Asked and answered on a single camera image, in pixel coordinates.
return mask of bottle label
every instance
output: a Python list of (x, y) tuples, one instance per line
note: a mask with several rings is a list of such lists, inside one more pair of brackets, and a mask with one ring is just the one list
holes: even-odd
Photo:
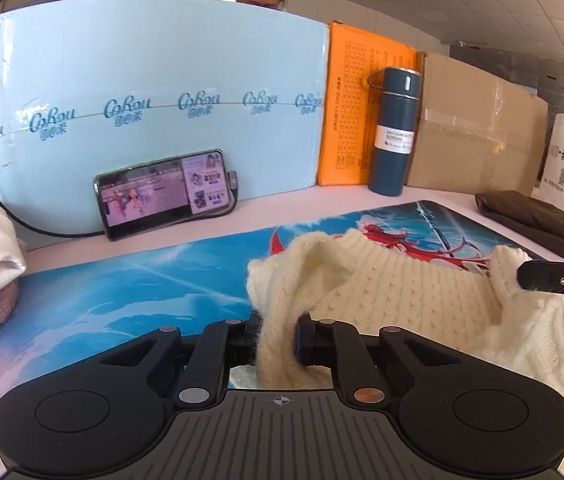
[(411, 153), (415, 132), (397, 130), (387, 126), (377, 125), (375, 133), (375, 147), (393, 153)]

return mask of blue vacuum bottle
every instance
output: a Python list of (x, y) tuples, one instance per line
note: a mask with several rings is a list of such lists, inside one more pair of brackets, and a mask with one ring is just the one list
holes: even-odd
[(368, 189), (385, 196), (399, 196), (413, 147), (422, 77), (407, 68), (384, 69), (380, 114)]

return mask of packing tape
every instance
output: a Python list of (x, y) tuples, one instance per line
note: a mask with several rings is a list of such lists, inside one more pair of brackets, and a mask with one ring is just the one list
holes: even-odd
[(435, 110), (424, 110), (423, 118), (425, 121), (446, 126), (445, 131), (450, 137), (460, 140), (483, 139), (490, 143), (489, 151), (497, 155), (507, 147), (506, 140), (498, 139), (492, 135), (490, 130), (482, 128), (481, 124), (468, 121), (459, 117), (441, 114)]
[[(422, 117), (425, 121), (446, 126), (445, 134), (460, 140), (486, 140), (489, 143), (489, 150), (484, 155), (482, 170), (478, 178), (480, 192), (491, 189), (495, 166), (498, 155), (507, 147), (507, 132), (500, 128), (502, 107), (504, 104), (502, 82), (496, 81), (495, 99), (491, 116), (491, 127), (484, 128), (476, 121), (462, 119), (440, 113), (430, 108), (425, 108)], [(516, 146), (509, 146), (509, 149), (516, 149)]]

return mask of orange box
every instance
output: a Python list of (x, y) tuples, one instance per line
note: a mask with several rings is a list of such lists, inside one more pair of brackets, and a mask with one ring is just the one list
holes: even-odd
[[(376, 70), (415, 70), (417, 51), (360, 28), (331, 23), (329, 72), (318, 184), (367, 184), (381, 92), (367, 83)], [(382, 85), (382, 74), (371, 80)]]

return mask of folded brown cloth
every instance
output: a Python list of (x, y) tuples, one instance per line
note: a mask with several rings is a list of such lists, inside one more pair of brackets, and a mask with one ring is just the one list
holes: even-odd
[(486, 218), (524, 235), (564, 258), (564, 211), (517, 191), (488, 191), (475, 195)]

